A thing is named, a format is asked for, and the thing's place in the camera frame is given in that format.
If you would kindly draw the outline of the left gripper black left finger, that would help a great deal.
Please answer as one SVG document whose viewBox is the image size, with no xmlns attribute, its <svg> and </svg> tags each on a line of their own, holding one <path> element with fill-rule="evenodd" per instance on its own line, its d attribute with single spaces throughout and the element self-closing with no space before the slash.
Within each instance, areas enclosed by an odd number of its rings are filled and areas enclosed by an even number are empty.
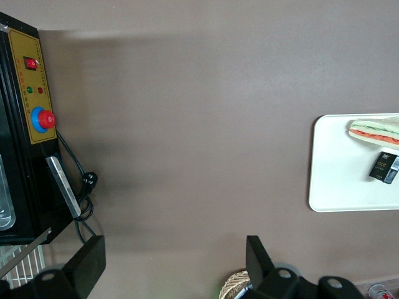
<svg viewBox="0 0 399 299">
<path fill-rule="evenodd" d="M 105 237 L 91 237 L 61 268 L 34 279 L 34 298 L 87 298 L 106 268 Z"/>
</svg>

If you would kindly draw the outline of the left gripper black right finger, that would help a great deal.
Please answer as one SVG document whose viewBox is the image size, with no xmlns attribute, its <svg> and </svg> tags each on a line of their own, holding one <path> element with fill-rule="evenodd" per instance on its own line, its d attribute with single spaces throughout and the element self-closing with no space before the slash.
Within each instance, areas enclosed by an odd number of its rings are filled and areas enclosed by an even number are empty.
<svg viewBox="0 0 399 299">
<path fill-rule="evenodd" d="M 260 238 L 246 238 L 246 270 L 252 289 L 246 298 L 313 298 L 314 286 L 286 263 L 274 264 Z"/>
</svg>

